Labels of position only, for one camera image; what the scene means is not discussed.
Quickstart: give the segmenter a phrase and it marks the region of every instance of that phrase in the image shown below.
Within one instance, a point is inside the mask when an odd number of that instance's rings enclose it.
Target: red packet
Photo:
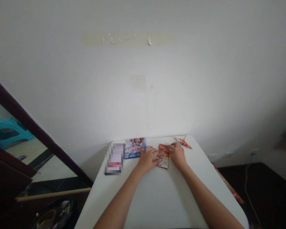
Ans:
[[[181,139],[181,138],[176,138],[176,137],[175,137],[175,139],[176,139],[176,141],[179,142],[181,145],[184,145],[184,146],[186,146],[186,147],[192,149],[192,147],[191,147],[189,144],[187,144],[187,142],[186,142],[185,140],[183,140],[183,139]]]
[[[157,156],[157,159],[162,159],[162,161],[157,164],[158,167],[168,169],[169,150],[171,149],[163,144],[159,144],[160,156]]]

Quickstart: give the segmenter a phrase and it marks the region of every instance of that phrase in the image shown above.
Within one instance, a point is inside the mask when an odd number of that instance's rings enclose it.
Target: left hand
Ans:
[[[152,148],[152,146],[147,146],[143,153],[143,148],[141,146],[141,157],[134,168],[134,170],[136,170],[140,175],[144,175],[161,161],[161,159],[158,159],[153,162],[153,158],[159,156],[159,151],[155,148],[149,150],[150,148]]]

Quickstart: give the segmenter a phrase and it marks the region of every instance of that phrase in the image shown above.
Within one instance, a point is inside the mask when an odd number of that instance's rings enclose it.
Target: forearm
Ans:
[[[142,174],[134,169],[121,189],[107,206],[94,229],[96,228],[123,228],[129,211],[131,200]]]
[[[180,172],[186,180],[209,228],[243,229],[238,220],[213,195],[213,193],[204,185],[204,183],[202,183],[202,181],[196,176],[188,165],[180,169]]]

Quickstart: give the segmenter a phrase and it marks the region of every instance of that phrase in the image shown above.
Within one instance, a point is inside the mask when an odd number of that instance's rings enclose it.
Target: electrical outlet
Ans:
[[[226,152],[226,158],[227,157],[232,157],[233,154],[234,154],[234,151]]]
[[[208,159],[211,161],[211,160],[214,160],[215,158],[217,157],[217,154],[210,154],[208,155]]]
[[[259,148],[254,148],[254,149],[252,149],[252,150],[250,151],[250,155],[254,156],[254,155],[256,155],[259,151],[260,151]]]

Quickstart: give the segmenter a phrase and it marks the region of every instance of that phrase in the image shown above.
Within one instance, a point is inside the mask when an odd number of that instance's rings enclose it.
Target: red snack package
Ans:
[[[163,144],[159,144],[160,156],[157,156],[157,159],[162,159],[162,161],[157,164],[158,167],[168,169],[169,150],[171,149]]]

